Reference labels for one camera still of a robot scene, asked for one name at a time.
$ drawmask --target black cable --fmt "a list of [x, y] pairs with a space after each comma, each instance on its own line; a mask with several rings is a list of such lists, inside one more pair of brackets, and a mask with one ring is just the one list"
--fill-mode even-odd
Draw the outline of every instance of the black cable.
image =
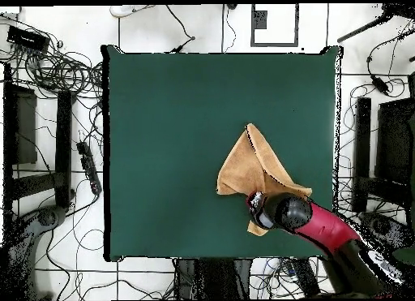
[[170, 12], [170, 14], [180, 23], [180, 25], [182, 26], [182, 29], [183, 29], [183, 32], [185, 33], [185, 35], [187, 36], [187, 37], [189, 37], [189, 39], [191, 40], [191, 41], [193, 41], [194, 39], [195, 39], [195, 37], [194, 36], [190, 36], [188, 33], [187, 33], [187, 31], [186, 31], [186, 28], [185, 28], [185, 26], [183, 25], [183, 23], [182, 23], [182, 21], [171, 11], [171, 9], [170, 9], [170, 7], [169, 7], [169, 5], [166, 5], [166, 7], [167, 7], [167, 10], [169, 10], [169, 12]]
[[67, 270], [65, 270], [63, 267], [61, 267], [60, 265], [58, 265], [58, 264], [56, 264], [55, 262], [53, 262], [53, 261], [51, 260], [50, 256], [49, 256], [49, 248], [50, 248], [50, 245], [52, 244], [52, 241], [53, 241], [53, 233], [54, 233], [54, 229], [52, 230], [52, 234], [51, 234], [51, 236], [50, 236], [50, 241], [49, 241], [48, 247], [46, 248], [46, 256], [48, 257], [48, 260], [49, 260], [49, 262], [50, 262], [50, 263], [52, 263], [52, 264], [53, 264], [55, 267], [57, 267], [58, 269], [61, 269], [61, 270], [62, 270], [63, 272], [65, 272], [65, 274], [68, 276], [68, 279], [67, 279], [67, 281], [66, 281], [65, 286], [62, 288], [61, 292], [59, 293], [58, 297], [56, 298], [56, 301], [59, 301], [59, 299], [60, 299], [60, 298], [61, 298], [61, 296], [62, 296], [63, 291], [67, 288], [67, 286], [68, 286], [68, 284], [69, 284], [69, 281], [71, 280], [71, 276], [70, 276], [70, 274], [68, 273], [68, 271], [67, 271]]
[[[323, 281], [326, 281], [328, 279], [327, 276], [321, 277], [319, 276], [319, 261], [317, 260], [314, 261], [313, 259], [314, 257], [310, 257], [308, 260], [311, 264], [314, 264], [315, 268], [314, 268], [314, 275], [316, 277], [316, 279], [318, 278], [322, 278], [321, 280], [318, 281], [318, 283], [321, 283]], [[254, 290], [257, 290], [257, 299], [263, 299], [263, 295], [259, 296], [259, 292], [262, 290], [266, 290], [268, 292], [268, 297], [269, 299], [284, 299], [284, 298], [293, 298], [295, 299], [295, 295], [303, 295], [302, 290], [300, 289], [298, 283], [296, 280], [293, 280], [292, 277], [290, 276], [290, 272], [289, 272], [289, 268], [288, 268], [288, 263], [291, 262], [291, 258], [286, 258], [286, 257], [277, 257], [278, 260], [278, 265], [273, 268], [269, 262], [272, 260], [272, 258], [267, 258], [266, 259], [266, 263], [265, 263], [265, 267], [269, 267], [272, 271], [268, 274], [263, 273], [263, 274], [251, 274], [251, 277], [257, 277], [261, 280], [261, 285], [260, 287], [256, 287], [254, 285], [251, 284], [250, 282], [250, 287]], [[274, 286], [272, 285], [272, 280], [277, 280], [277, 285]], [[297, 286], [297, 288], [295, 290], [289, 290], [283, 282], [286, 283], [291, 283]], [[285, 291], [286, 294], [283, 295], [279, 295], [277, 294], [278, 290], [282, 289]]]
[[159, 292], [159, 291], [153, 291], [153, 292], [147, 292], [147, 291], [145, 291], [145, 290], [141, 290], [140, 288], [137, 288], [137, 287], [135, 287], [135, 286], [133, 286], [133, 285], [131, 285], [128, 281], [126, 281], [126, 280], [118, 280], [118, 281], [114, 281], [114, 282], [111, 282], [111, 283], [109, 283], [109, 284], [107, 284], [107, 285], [103, 285], [103, 286], [93, 286], [93, 287], [91, 287], [91, 288], [89, 288], [89, 289], [87, 289], [86, 291], [85, 291], [85, 293], [83, 293], [83, 296], [81, 297], [81, 301], [84, 301], [85, 300], [85, 296], [87, 295], [87, 293], [90, 291], [90, 290], [94, 290], [94, 289], [100, 289], [100, 288], [107, 288], [107, 287], [109, 287], [109, 286], [112, 286], [112, 285], [115, 285], [115, 284], [117, 284], [117, 283], [119, 283], [119, 282], [123, 282], [123, 283], [126, 283], [130, 288], [132, 288], [132, 289], [134, 289], [134, 290], [137, 290], [137, 291], [139, 291], [140, 293], [143, 293], [143, 294], [145, 294], [145, 296], [144, 297], [142, 297], [141, 299], [139, 299], [139, 300], [144, 300], [145, 298], [147, 298], [147, 297], [149, 297], [150, 299], [152, 299], [152, 300], [160, 300], [160, 299], [158, 299], [158, 298], [153, 298], [152, 297], [152, 295], [153, 294], [159, 294], [160, 295], [160, 297], [162, 297], [163, 296], [163, 294], [161, 293], [161, 292]]
[[55, 194], [52, 194], [51, 196], [46, 197], [43, 201], [41, 201], [39, 203], [39, 205], [37, 206], [37, 208], [39, 209], [45, 201], [47, 201], [48, 199], [50, 199], [51, 197], [54, 197], [54, 196], [55, 196]]
[[[100, 247], [98, 247], [98, 248], [96, 248], [96, 249], [91, 249], [91, 248], [86, 248], [84, 245], [82, 245], [82, 241], [86, 238], [86, 236], [88, 235], [88, 234], [90, 234], [90, 233], [92, 233], [92, 232], [95, 232], [95, 231], [99, 231], [99, 232], [101, 232], [102, 234], [104, 234], [104, 232], [102, 231], [102, 230], [98, 230], [98, 229], [91, 229], [91, 230], [89, 230], [87, 233], [85, 233], [84, 235], [83, 235], [83, 237], [81, 238], [81, 240], [80, 241], [78, 241], [78, 239], [76, 238], [76, 235], [75, 235], [75, 228], [73, 228], [73, 230], [72, 230], [73, 232], [74, 232], [74, 236], [75, 236], [75, 239], [76, 239], [76, 242], [78, 243], [78, 247], [76, 248], [76, 254], [75, 254], [75, 269], [76, 269], [76, 279], [75, 279], [75, 291], [78, 293], [78, 296], [79, 296], [79, 301], [81, 300], [81, 298], [82, 298], [82, 295], [81, 295], [81, 282], [82, 282], [82, 280], [83, 280], [83, 274], [82, 273], [79, 273], [78, 272], [78, 270], [79, 270], [79, 268], [78, 268], [78, 253], [79, 253], [79, 248], [81, 247], [81, 248], [83, 248], [83, 249], [85, 249], [85, 250], [89, 250], [89, 251], [97, 251], [97, 250], [100, 250], [104, 245], [102, 245], [102, 246], [100, 246]], [[76, 282], [77, 282], [77, 280], [79, 280], [79, 276], [82, 276], [82, 278], [80, 279], [80, 281], [78, 281], [78, 284], [76, 284]]]
[[[233, 28], [230, 26], [229, 21], [228, 21], [228, 16], [229, 16], [229, 7], [228, 7], [228, 12], [226, 14], [226, 23], [228, 24], [228, 27], [231, 28], [231, 30], [233, 31], [233, 41], [232, 41], [232, 45], [230, 45], [228, 48], [226, 48], [225, 53], [228, 52], [228, 49], [231, 49], [233, 47], [233, 44], [235, 43], [236, 39], [237, 39], [237, 33], [235, 32], [235, 30], [233, 30]], [[222, 41], [224, 39], [224, 33], [223, 33], [223, 24], [222, 24]]]
[[66, 217], [70, 217], [71, 215], [74, 215], [74, 214], [76, 214], [77, 212], [80, 212], [81, 210], [88, 208], [90, 205], [95, 204], [95, 203], [98, 201], [98, 199], [99, 199], [99, 196], [96, 196], [96, 197], [95, 197], [95, 199], [94, 199], [94, 200], [92, 200], [92, 202], [91, 202], [90, 204], [84, 205], [84, 206], [83, 206], [82, 208], [80, 208], [80, 209], [76, 209], [74, 212], [67, 214], [67, 215], [66, 215]]
[[379, 77], [377, 77], [377, 76], [374, 76], [373, 74], [372, 74], [372, 72], [370, 71], [370, 62], [373, 60], [372, 59], [372, 54], [373, 54], [373, 52], [374, 52], [374, 50], [375, 49], [378, 49], [381, 45], [385, 45], [385, 44], [387, 44], [387, 43], [389, 43], [389, 42], [392, 42], [392, 41], [394, 41], [394, 40], [396, 40], [396, 44], [395, 44], [395, 46], [394, 46], [394, 48], [393, 48], [393, 51], [392, 51], [392, 56], [391, 56], [391, 65], [390, 65], [390, 67], [389, 67], [389, 72], [388, 72], [388, 77], [389, 77], [389, 79], [390, 79], [390, 74], [391, 74], [391, 67], [392, 67], [392, 63], [393, 63], [393, 58], [394, 58], [394, 55], [395, 55], [395, 48], [396, 48], [396, 45], [397, 45], [397, 43], [398, 43], [398, 41], [401, 41], [401, 40], [403, 40], [406, 36], [409, 36], [409, 35], [411, 35], [411, 34], [413, 34], [414, 32], [415, 32], [415, 28], [413, 28], [413, 29], [410, 29], [410, 30], [408, 30], [407, 32], [404, 32], [404, 30], [409, 26], [409, 23], [410, 23], [411, 21], [409, 21], [407, 24], [406, 24], [406, 26], [402, 29], [402, 32], [401, 33], [399, 33], [397, 36], [395, 36], [395, 37], [393, 37], [393, 38], [391, 38], [390, 40], [387, 40], [387, 41], [385, 41], [385, 42], [381, 42], [381, 43], [379, 43], [378, 45], [376, 45], [371, 51], [370, 51], [370, 53], [369, 53], [369, 56], [367, 57], [367, 60], [366, 60], [366, 66], [367, 66], [367, 71], [368, 71], [368, 73], [370, 74], [370, 78], [372, 79], [372, 81], [373, 81], [373, 85], [381, 92], [381, 93], [383, 93], [384, 95], [386, 95], [386, 96], [388, 96], [388, 97], [392, 97], [392, 98], [397, 98], [397, 97], [399, 97], [402, 93], [404, 93], [404, 87], [402, 88], [402, 92], [400, 93], [400, 94], [398, 94], [398, 95], [395, 95], [395, 96], [392, 96], [391, 94], [390, 94], [390, 92], [392, 92], [393, 91], [393, 83], [395, 83], [397, 80], [390, 80], [390, 85], [391, 85], [391, 89], [389, 89], [389, 87], [386, 85], [386, 83], [382, 80], [382, 79], [380, 79]]

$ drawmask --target black stand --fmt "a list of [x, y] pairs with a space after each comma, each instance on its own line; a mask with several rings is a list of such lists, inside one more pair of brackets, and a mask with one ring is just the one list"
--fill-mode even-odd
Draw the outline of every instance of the black stand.
[[415, 6], [410, 4], [400, 4], [400, 3], [386, 3], [382, 5], [383, 13], [380, 17], [375, 19], [373, 22], [370, 22], [363, 27], [356, 29], [347, 35], [344, 35], [343, 37], [339, 38], [337, 40], [338, 43], [341, 43], [345, 40], [348, 40], [350, 37], [356, 36], [361, 32], [364, 32], [372, 27], [375, 27], [380, 24], [384, 24], [387, 21], [391, 20], [391, 18], [394, 15], [398, 15], [400, 17], [405, 17], [408, 19], [415, 19]]
[[6, 82], [4, 84], [5, 188], [3, 208], [11, 211], [13, 200], [19, 200], [49, 189], [55, 189], [56, 205], [68, 210], [75, 195], [73, 190], [71, 190], [72, 105], [75, 102], [75, 98], [69, 91], [58, 94], [55, 171], [48, 174], [14, 179], [12, 169], [14, 153], [10, 153], [10, 151], [13, 151], [15, 148], [16, 135], [19, 134], [16, 120], [18, 107], [15, 95], [15, 90], [19, 87], [11, 83], [11, 69], [9, 67], [5, 67], [5, 72], [9, 72], [9, 75], [5, 75]]

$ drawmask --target brown cloth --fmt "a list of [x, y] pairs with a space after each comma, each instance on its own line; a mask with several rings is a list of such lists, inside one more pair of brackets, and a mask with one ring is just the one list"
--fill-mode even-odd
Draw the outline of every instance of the brown cloth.
[[[291, 192], [301, 197], [311, 194], [311, 189], [293, 182], [272, 151], [261, 132], [252, 123], [233, 146], [217, 177], [217, 193], [250, 195], [253, 191], [267, 193]], [[248, 232], [264, 235], [267, 230], [252, 221]]]

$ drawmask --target grout line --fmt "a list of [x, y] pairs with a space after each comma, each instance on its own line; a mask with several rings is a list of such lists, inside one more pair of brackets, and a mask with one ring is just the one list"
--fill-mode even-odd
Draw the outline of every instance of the grout line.
[[326, 47], [328, 46], [328, 17], [329, 15], [330, 15], [330, 4], [327, 3]]
[[225, 32], [225, 5], [222, 4], [222, 40], [220, 43], [220, 52], [224, 53], [224, 32]]
[[[61, 269], [49, 269], [49, 268], [35, 268], [36, 271], [59, 271]], [[154, 270], [81, 270], [81, 269], [66, 269], [69, 273], [161, 273], [161, 274], [171, 274], [174, 271], [154, 271]]]
[[[26, 170], [26, 169], [22, 169], [19, 170], [20, 172], [49, 172], [48, 170]], [[98, 174], [102, 174], [104, 171], [97, 171]], [[85, 171], [75, 171], [72, 170], [71, 171], [72, 174], [84, 174]]]
[[121, 44], [121, 18], [118, 18], [118, 48], [119, 49], [121, 49], [120, 44]]
[[381, 73], [372, 73], [371, 75], [369, 73], [338, 73], [336, 72], [336, 75], [364, 75], [364, 76], [371, 76], [371, 75], [376, 75], [376, 76], [409, 76], [409, 75], [385, 75], [385, 74], [381, 74]]
[[117, 261], [117, 300], [118, 300], [118, 294], [119, 294], [119, 283], [120, 282], [119, 282], [118, 261]]

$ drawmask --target floor tile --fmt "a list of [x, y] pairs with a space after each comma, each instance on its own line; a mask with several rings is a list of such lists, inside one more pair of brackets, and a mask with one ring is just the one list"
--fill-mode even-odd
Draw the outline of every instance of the floor tile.
[[[53, 301], [66, 285], [68, 276], [63, 271], [35, 272], [36, 287], [39, 294], [53, 293]], [[70, 272], [70, 282], [62, 292], [60, 301], [111, 301], [117, 298], [117, 273], [75, 273]]]
[[163, 273], [119, 273], [118, 277], [119, 300], [159, 299], [171, 289], [174, 280], [173, 274]]
[[[330, 4], [328, 44], [339, 45], [337, 39], [375, 20], [382, 14], [381, 4]], [[366, 59], [370, 51], [379, 43], [397, 36], [407, 25], [408, 19], [393, 17], [385, 24], [373, 27], [341, 43], [344, 46], [342, 72], [367, 73]], [[392, 74], [406, 75], [415, 71], [415, 65], [409, 62], [413, 55], [415, 36], [409, 36], [398, 42], [395, 50]], [[395, 42], [380, 46], [372, 54], [370, 71], [373, 74], [387, 74], [391, 65], [391, 56]]]

